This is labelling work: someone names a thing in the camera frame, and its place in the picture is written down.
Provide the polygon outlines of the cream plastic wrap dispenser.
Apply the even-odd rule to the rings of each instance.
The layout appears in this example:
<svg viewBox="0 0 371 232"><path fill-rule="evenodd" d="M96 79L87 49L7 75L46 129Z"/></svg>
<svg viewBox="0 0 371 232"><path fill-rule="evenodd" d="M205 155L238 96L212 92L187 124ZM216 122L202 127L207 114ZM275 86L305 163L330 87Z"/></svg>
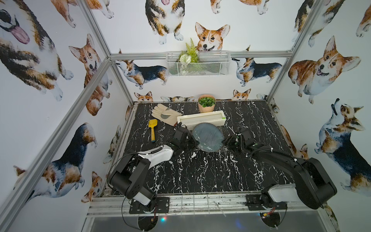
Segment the cream plastic wrap dispenser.
<svg viewBox="0 0 371 232"><path fill-rule="evenodd" d="M187 126L187 129L189 131L192 131L197 125L201 123L210 123L217 127L224 126L227 119L223 120L223 117L226 116L222 110L212 111L209 113L179 116L177 118L177 123L182 123L182 125Z"/></svg>

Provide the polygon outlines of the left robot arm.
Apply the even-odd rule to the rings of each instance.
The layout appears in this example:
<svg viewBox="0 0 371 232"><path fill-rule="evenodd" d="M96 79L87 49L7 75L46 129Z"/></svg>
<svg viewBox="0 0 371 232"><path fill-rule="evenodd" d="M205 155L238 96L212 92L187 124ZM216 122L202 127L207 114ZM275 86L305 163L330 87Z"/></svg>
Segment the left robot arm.
<svg viewBox="0 0 371 232"><path fill-rule="evenodd" d="M191 132L182 126L176 126L175 132L161 146L147 151L129 152L118 160L110 172L107 182L115 191L123 194L152 211L156 206L156 195L145 187L149 170L179 155L191 152L199 144Z"/></svg>

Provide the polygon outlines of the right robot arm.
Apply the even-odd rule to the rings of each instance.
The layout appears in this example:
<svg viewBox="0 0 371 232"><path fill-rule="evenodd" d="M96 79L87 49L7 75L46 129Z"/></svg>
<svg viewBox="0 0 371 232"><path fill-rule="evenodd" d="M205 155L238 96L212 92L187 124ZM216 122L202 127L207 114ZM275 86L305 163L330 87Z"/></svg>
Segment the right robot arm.
<svg viewBox="0 0 371 232"><path fill-rule="evenodd" d="M337 194L336 186L317 159L296 158L274 149L256 141L247 129L240 129L222 143L233 154L267 163L294 180L292 184L269 185L259 197L247 201L249 206L274 208L278 203L301 202L316 210Z"/></svg>

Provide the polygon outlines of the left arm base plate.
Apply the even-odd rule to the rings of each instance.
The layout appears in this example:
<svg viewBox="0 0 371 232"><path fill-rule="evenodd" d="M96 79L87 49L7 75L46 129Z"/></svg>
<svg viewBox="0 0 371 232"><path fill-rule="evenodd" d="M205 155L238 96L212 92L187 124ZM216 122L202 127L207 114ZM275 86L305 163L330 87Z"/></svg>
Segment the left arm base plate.
<svg viewBox="0 0 371 232"><path fill-rule="evenodd" d="M154 214L168 213L170 206L169 197L155 197L148 205L133 200L130 204L129 214Z"/></svg>

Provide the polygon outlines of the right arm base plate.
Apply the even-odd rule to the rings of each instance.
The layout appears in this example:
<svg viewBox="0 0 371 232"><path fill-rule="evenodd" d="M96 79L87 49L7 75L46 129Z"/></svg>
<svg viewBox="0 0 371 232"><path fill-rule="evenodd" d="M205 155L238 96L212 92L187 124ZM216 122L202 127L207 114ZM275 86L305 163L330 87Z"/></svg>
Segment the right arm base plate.
<svg viewBox="0 0 371 232"><path fill-rule="evenodd" d="M267 194L247 194L245 198L245 205L250 211L272 210L273 208L285 210L288 207L286 202L274 202Z"/></svg>

